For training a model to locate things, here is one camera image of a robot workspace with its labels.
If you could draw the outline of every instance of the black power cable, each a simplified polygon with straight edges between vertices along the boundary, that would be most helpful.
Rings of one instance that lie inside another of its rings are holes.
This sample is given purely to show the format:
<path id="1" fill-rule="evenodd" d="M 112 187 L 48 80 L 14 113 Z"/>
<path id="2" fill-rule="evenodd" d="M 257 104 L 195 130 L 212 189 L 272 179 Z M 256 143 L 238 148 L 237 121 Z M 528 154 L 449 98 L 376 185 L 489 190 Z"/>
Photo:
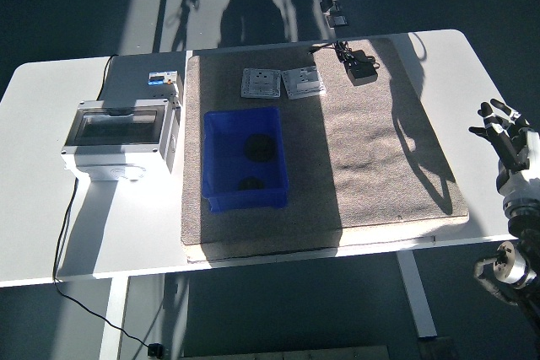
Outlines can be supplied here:
<path id="1" fill-rule="evenodd" d="M 98 95 L 98 98 L 101 96 L 101 93 L 103 92 L 103 88 L 105 87 L 105 79 L 106 79 L 106 75 L 107 75 L 107 68 L 110 66 L 111 64 L 111 61 L 112 59 L 114 58 L 114 56 L 116 55 L 113 55 L 111 56 L 108 60 L 107 60 L 107 63 L 104 67 L 104 70 L 103 70 L 103 82 L 101 84 L 101 89 L 100 89 L 100 93 Z M 68 234 L 68 227 L 69 227 L 69 219 L 70 219 L 70 215 L 71 215 L 71 209 L 72 209 L 72 206 L 73 206 L 73 201 L 75 200 L 75 196 L 77 195 L 77 189 L 78 189 L 78 178 L 75 178 L 75 184 L 73 185 L 73 193 L 71 195 L 71 199 L 69 200 L 69 203 L 67 205 L 67 208 L 66 208 L 66 212 L 64 214 L 64 220 L 63 220 L 63 223 L 62 223 L 62 229 L 60 230 L 60 234 L 58 235 L 58 241 L 57 241 L 57 249 L 55 251 L 55 255 L 54 255 L 54 266 L 52 267 L 52 283 L 54 284 L 54 287 L 55 289 L 57 290 L 57 292 L 63 296 L 64 298 L 67 298 L 69 299 L 70 301 L 76 303 L 79 307 L 81 307 L 82 309 L 84 309 L 85 311 L 87 311 L 88 313 L 92 314 L 92 315 L 95 315 L 97 316 L 98 318 L 102 319 L 104 322 L 106 322 L 111 328 L 114 328 L 116 330 L 119 330 L 120 332 L 122 332 L 124 335 L 126 335 L 127 337 L 135 340 L 135 341 L 138 341 L 139 343 L 141 343 L 141 345 L 145 346 L 148 348 L 148 354 L 150 355 L 150 353 L 153 354 L 154 357 L 157 357 L 157 358 L 162 358 L 163 357 L 163 346 L 161 346 L 160 344 L 158 343 L 152 343 L 150 345 L 147 345 L 146 343 L 144 343 L 142 340 L 140 340 L 138 337 L 136 336 L 132 336 L 130 335 L 129 333 L 127 333 L 123 328 L 121 328 L 120 326 L 116 326 L 116 325 L 113 325 L 105 316 L 103 315 L 100 315 L 100 314 L 97 314 L 95 313 L 94 311 L 92 311 L 91 309 L 87 308 L 84 304 L 82 304 L 80 301 L 78 301 L 77 299 L 73 298 L 73 297 L 70 297 L 69 295 L 65 294 L 59 287 L 58 287 L 58 283 L 62 283 L 60 280 L 58 280 L 57 278 L 57 272 L 58 272 L 58 265 L 59 265 L 59 261 L 60 261 L 60 246 L 62 244 L 62 239 L 64 238 L 65 235 Z"/>
<path id="2" fill-rule="evenodd" d="M 109 59 L 107 59 L 107 63 L 105 64 L 105 67 L 103 68 L 103 81 L 101 82 L 101 88 L 100 88 L 100 92 L 98 93 L 98 97 L 95 98 L 96 100 L 99 100 L 101 97 L 101 94 L 103 93 L 103 88 L 105 87 L 105 79 L 107 78 L 107 73 L 109 72 L 109 66 L 115 56 L 118 56 L 118 54 L 113 54 L 109 56 Z"/>
<path id="3" fill-rule="evenodd" d="M 362 50 L 351 50 L 347 41 L 335 41 L 322 46 L 314 46 L 309 53 L 314 54 L 322 48 L 332 48 L 336 52 L 337 59 L 345 67 L 345 72 L 353 86 L 360 86 L 377 80 L 376 70 L 381 65 L 375 60 L 374 56 L 365 55 Z"/>

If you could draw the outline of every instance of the blue plastic bin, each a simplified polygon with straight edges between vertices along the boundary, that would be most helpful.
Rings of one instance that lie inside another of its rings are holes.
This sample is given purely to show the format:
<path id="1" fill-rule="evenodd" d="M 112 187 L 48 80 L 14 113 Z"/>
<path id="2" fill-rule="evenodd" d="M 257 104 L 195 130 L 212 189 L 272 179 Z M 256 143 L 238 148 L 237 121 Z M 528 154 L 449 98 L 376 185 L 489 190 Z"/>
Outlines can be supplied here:
<path id="1" fill-rule="evenodd" d="M 289 180 L 279 110 L 206 113 L 202 166 L 202 196 L 211 212 L 285 207 Z"/>

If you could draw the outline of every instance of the robotic arm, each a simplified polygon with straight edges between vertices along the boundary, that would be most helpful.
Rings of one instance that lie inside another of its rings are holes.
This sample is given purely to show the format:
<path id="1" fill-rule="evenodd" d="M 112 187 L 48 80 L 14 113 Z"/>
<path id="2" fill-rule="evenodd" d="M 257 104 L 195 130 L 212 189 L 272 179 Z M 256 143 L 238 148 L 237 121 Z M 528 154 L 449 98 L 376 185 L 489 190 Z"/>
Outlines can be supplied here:
<path id="1" fill-rule="evenodd" d="M 496 99 L 490 103 L 482 103 L 478 111 L 484 127 L 469 131 L 488 140 L 499 155 L 497 191 L 517 241 L 506 241 L 494 255 L 478 260 L 474 276 L 496 298 L 518 305 L 540 341 L 540 136 L 518 111 Z M 496 115 L 492 106 L 505 116 Z M 511 286 L 512 293 L 484 275 L 490 264 L 495 278 Z"/>

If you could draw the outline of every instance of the power adapter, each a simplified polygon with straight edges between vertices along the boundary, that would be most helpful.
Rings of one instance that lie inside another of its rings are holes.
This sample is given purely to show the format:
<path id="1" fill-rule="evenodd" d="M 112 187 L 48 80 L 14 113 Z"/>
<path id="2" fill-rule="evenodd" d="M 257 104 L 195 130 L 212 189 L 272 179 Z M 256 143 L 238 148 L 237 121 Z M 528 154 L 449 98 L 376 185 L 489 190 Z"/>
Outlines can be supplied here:
<path id="1" fill-rule="evenodd" d="M 161 343 L 150 343 L 148 345 L 148 358 L 163 358 L 165 347 Z"/>
<path id="2" fill-rule="evenodd" d="M 373 66 L 373 62 L 363 51 L 354 51 L 354 59 L 348 59 L 343 63 L 345 72 L 353 86 L 372 83 L 379 75 Z"/>

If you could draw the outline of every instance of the dark floor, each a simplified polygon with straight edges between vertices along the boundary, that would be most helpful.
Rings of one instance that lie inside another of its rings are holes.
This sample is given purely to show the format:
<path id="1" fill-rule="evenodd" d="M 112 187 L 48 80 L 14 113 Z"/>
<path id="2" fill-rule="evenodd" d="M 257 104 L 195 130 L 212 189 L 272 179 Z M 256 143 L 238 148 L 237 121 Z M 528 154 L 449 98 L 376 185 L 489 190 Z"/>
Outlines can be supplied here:
<path id="1" fill-rule="evenodd" d="M 339 1 L 350 23 L 341 36 L 462 31 L 506 101 L 540 121 L 540 0 Z M 332 37 L 316 2 L 2 0 L 0 94 L 25 62 Z M 472 263 L 496 245 L 415 253 L 435 326 L 454 338 L 461 359 L 534 358 L 521 313 L 491 298 L 471 277 Z M 189 278 L 186 355 L 386 344 L 392 359 L 418 358 L 392 254 L 214 269 Z M 132 285 L 127 327 L 140 323 L 130 313 L 146 304 L 136 291 L 151 280 Z M 0 357 L 96 358 L 99 320 L 50 288 L 0 290 Z M 107 283 L 74 282 L 70 288 L 105 312 Z M 158 296 L 146 305 L 155 306 Z M 134 355 L 122 351 L 122 357 Z"/>

